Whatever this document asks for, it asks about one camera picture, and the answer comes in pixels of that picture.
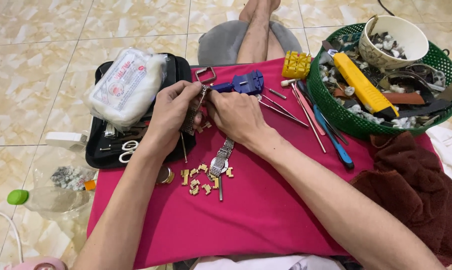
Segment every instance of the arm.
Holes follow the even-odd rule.
[[[399,220],[269,127],[255,97],[213,91],[209,100],[208,112],[217,126],[269,162],[366,269],[444,269]],[[254,138],[263,139],[259,143]]]
[[[179,140],[198,83],[181,81],[157,94],[153,116],[105,211],[74,263],[76,270],[132,269],[159,168]]]

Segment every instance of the floral bowl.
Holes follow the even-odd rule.
[[[402,46],[407,59],[395,58],[382,52],[369,40],[367,33],[372,27],[373,20],[369,20],[359,39],[359,53],[370,65],[377,68],[397,69],[410,65],[426,56],[429,42],[426,35],[413,23],[394,16],[379,16],[372,35],[388,32],[399,46]]]

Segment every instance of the scissors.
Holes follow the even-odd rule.
[[[136,150],[136,149],[138,148],[138,145],[139,145],[139,143],[138,143],[137,141],[128,141],[128,142],[125,142],[125,143],[123,144],[123,146],[121,147],[121,149],[122,149],[123,151],[126,151],[126,152],[124,152],[124,153],[122,153],[122,154],[120,155],[120,162],[121,162],[121,163],[128,163],[128,162],[130,162],[129,159],[128,159],[128,160],[124,160],[123,157],[128,156],[128,155],[133,155],[134,150]]]

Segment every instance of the plastic bag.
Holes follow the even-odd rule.
[[[33,185],[85,190],[86,181],[92,180],[97,169],[85,161],[85,153],[74,153],[57,148],[38,158],[33,164]]]
[[[85,95],[91,114],[127,131],[148,111],[166,77],[166,54],[123,49]]]

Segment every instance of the brown towel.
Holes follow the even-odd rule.
[[[371,136],[375,170],[350,183],[414,232],[438,258],[452,264],[452,180],[438,157],[415,144],[410,132]]]

